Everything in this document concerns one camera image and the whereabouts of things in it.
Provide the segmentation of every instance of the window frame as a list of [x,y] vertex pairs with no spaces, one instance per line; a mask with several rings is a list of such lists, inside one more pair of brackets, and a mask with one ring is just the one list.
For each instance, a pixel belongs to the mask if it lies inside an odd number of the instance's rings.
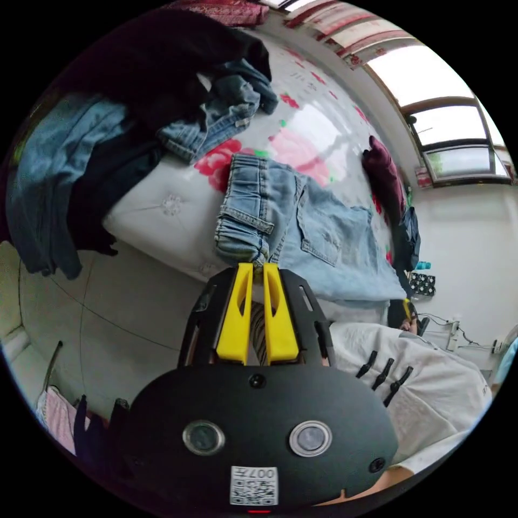
[[[421,159],[432,179],[432,185],[434,187],[445,187],[450,185],[467,185],[471,183],[501,183],[505,185],[509,185],[513,183],[513,178],[509,174],[508,169],[505,167],[505,164],[498,157],[496,150],[499,149],[501,151],[507,152],[507,148],[505,146],[495,146],[493,144],[493,139],[491,138],[491,134],[489,132],[489,126],[487,124],[486,116],[482,110],[480,102],[478,98],[473,95],[473,97],[459,97],[459,96],[450,96],[450,97],[436,97],[432,99],[424,99],[422,101],[417,101],[415,103],[411,103],[405,106],[400,106],[395,95],[391,92],[388,86],[385,84],[383,79],[374,71],[372,67],[369,66],[368,63],[363,65],[364,70],[371,76],[371,78],[378,84],[380,90],[385,94],[385,96],[389,99],[391,104],[398,110],[402,119],[405,121],[409,136],[411,136],[414,146],[418,151],[418,154],[421,156]],[[415,113],[420,113],[423,111],[433,110],[435,108],[444,108],[449,106],[474,106],[477,108],[479,113],[480,120],[482,122],[482,126],[484,128],[484,133],[486,134],[485,139],[457,139],[443,142],[435,142],[433,144],[423,145],[417,134],[417,131],[414,128],[414,125],[411,122],[411,116]],[[448,149],[454,147],[469,147],[469,146],[486,146],[489,150],[489,164],[490,170],[487,174],[463,174],[458,176],[437,176],[431,167],[427,153],[432,151],[446,151]],[[500,176],[496,174],[496,160],[499,160],[502,164],[502,167],[506,170],[507,176]]]
[[[417,144],[417,148],[419,153],[424,160],[425,166],[428,169],[430,177],[432,179],[432,183],[435,187],[439,186],[449,186],[449,185],[466,185],[469,183],[503,183],[503,184],[511,184],[512,178],[509,175],[509,171],[504,166],[503,162],[498,157],[495,146],[493,145],[493,139],[491,138],[491,133],[489,132],[489,126],[487,124],[486,117],[480,105],[478,98],[474,95],[474,97],[436,97],[433,99],[425,99],[422,101],[417,101],[416,103],[412,103],[406,106],[399,106],[397,104],[406,123],[409,126],[410,132],[415,139],[415,143]],[[484,133],[486,134],[486,138],[484,139],[455,139],[455,140],[446,140],[434,142],[432,144],[423,145],[421,139],[419,138],[419,134],[415,130],[414,124],[411,120],[411,116],[416,113],[422,113],[428,110],[434,110],[436,108],[445,108],[452,106],[473,106],[477,109],[480,120],[482,122],[482,127],[484,128]],[[434,151],[447,151],[449,149],[462,148],[462,147],[484,147],[488,149],[489,153],[489,171],[487,173],[473,173],[473,174],[459,174],[459,175],[448,175],[448,176],[438,176],[433,167],[431,166],[428,154]],[[499,160],[502,164],[502,167],[506,171],[506,176],[500,176],[496,174],[496,160]]]

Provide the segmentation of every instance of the screw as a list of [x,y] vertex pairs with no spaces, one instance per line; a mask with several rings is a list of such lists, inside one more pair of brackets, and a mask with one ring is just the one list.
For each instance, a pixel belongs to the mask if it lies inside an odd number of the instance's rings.
[[248,381],[253,389],[262,389],[266,385],[266,378],[262,374],[253,374]]
[[369,471],[371,473],[378,473],[378,471],[381,471],[384,467],[385,459],[383,457],[378,457],[369,464]]

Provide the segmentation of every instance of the window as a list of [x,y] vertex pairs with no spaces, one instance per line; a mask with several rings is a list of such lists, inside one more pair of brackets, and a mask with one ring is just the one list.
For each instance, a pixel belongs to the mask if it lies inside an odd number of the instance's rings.
[[494,162],[496,176],[506,178],[507,171],[487,146],[458,147],[426,153],[428,164],[433,169],[433,175],[438,179],[462,178],[466,175],[487,175]]
[[505,143],[503,141],[502,135],[498,131],[494,120],[491,118],[487,110],[484,108],[483,104],[479,101],[480,107],[482,108],[482,112],[484,113],[484,117],[486,119],[487,125],[489,127],[489,134],[491,135],[491,140],[493,141],[494,146],[502,146],[505,147]]
[[296,2],[293,2],[292,4],[287,5],[285,7],[285,9],[286,9],[286,11],[293,12],[301,7],[304,7],[307,4],[311,4],[312,2],[313,2],[313,0],[297,0]]
[[462,78],[423,45],[388,52],[369,67],[396,98],[434,185],[511,183],[495,145],[503,139]]
[[414,129],[423,146],[449,140],[486,138],[475,106],[445,106],[413,115],[417,119]]
[[437,97],[469,97],[464,80],[433,50],[424,45],[396,49],[369,61],[399,106]]

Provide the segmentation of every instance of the white shirt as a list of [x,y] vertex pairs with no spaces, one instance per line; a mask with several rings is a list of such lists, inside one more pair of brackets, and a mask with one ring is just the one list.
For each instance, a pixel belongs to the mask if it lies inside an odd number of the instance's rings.
[[368,386],[388,360],[394,360],[375,391],[382,400],[390,394],[390,384],[413,368],[387,407],[399,441],[392,466],[415,474],[433,464],[463,441],[491,402],[491,391],[475,364],[425,341],[400,337],[398,329],[336,322],[330,331],[337,367],[354,376],[377,351],[372,367],[360,378]]

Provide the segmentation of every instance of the jeans back pocket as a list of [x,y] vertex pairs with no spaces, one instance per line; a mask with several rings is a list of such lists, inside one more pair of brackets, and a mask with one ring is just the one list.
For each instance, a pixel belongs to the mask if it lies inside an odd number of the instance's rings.
[[302,233],[301,249],[308,254],[336,266],[340,243],[333,233],[332,221],[312,206],[305,186],[297,206],[297,223]]

